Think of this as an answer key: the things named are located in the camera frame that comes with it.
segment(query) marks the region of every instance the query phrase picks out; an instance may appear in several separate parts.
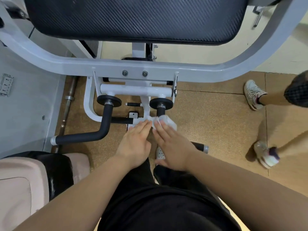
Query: forearm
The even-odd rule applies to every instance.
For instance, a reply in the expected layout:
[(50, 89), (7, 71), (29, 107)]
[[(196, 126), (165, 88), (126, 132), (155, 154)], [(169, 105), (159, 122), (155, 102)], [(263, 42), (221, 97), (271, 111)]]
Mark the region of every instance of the forearm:
[(93, 231), (110, 198), (130, 168), (112, 157), (88, 177), (68, 188), (15, 231)]
[(308, 230), (308, 198), (296, 191), (197, 151), (190, 154), (187, 170), (252, 231)]

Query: black leather pad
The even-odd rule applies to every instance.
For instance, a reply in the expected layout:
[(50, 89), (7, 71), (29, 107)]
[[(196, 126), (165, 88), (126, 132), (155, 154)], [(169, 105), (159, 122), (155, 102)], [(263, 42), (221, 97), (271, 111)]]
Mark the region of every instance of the black leather pad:
[(48, 178), (49, 201), (74, 185), (71, 160), (66, 155), (44, 151), (26, 151), (8, 157), (27, 157), (43, 163)]
[(248, 0), (25, 0), (43, 34), (76, 40), (219, 45), (241, 27)]

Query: cream wall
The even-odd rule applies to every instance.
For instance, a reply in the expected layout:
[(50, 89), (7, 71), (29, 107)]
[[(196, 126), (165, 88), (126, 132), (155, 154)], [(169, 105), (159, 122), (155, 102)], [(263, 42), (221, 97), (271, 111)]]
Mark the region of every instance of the cream wall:
[[(265, 13), (258, 26), (252, 29), (256, 15), (253, 7), (247, 8), (244, 21), (237, 36), (220, 46), (191, 46), (159, 44), (155, 49), (158, 62), (183, 62), (197, 64), (217, 64), (226, 62), (246, 50), (261, 34), (271, 12)], [(132, 54), (131, 43), (104, 42), (102, 58), (120, 59)], [(255, 71), (275, 73), (300, 73), (308, 69), (308, 13), (296, 27), (293, 34)]]

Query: carbon fiber textured upholstery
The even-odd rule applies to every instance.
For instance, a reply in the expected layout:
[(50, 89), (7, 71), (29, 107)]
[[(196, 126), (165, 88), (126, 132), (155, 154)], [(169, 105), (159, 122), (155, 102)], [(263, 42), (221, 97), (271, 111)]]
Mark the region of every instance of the carbon fiber textured upholstery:
[(224, 44), (248, 0), (25, 0), (43, 34), (76, 40)]

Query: black shirt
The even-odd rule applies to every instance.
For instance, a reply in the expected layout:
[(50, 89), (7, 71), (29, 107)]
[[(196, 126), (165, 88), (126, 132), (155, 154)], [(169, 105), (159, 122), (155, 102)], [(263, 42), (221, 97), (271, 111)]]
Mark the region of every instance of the black shirt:
[(98, 231), (103, 230), (241, 230), (209, 196), (168, 186), (134, 190), (109, 204)]

